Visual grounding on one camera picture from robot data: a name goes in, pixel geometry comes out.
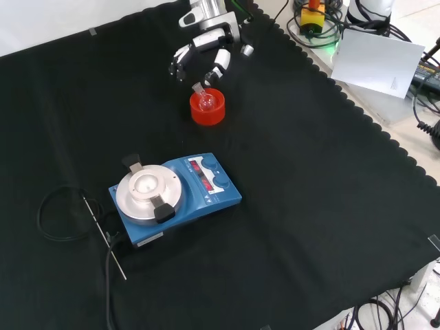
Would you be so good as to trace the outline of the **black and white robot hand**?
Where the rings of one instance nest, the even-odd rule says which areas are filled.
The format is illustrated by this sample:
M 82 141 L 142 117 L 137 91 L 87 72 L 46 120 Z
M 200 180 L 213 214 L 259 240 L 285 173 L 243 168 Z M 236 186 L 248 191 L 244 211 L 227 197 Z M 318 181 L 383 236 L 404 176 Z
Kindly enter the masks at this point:
M 201 81 L 204 87 L 213 87 L 218 80 L 221 80 L 230 66 L 231 53 L 228 50 L 228 46 L 233 43 L 234 38 L 232 33 L 228 32 L 224 27 L 217 27 L 208 32 L 204 32 L 175 52 L 168 69 L 169 74 L 174 76 L 178 81 L 183 82 L 185 79 L 184 67 L 195 53 L 217 49 L 213 68 Z

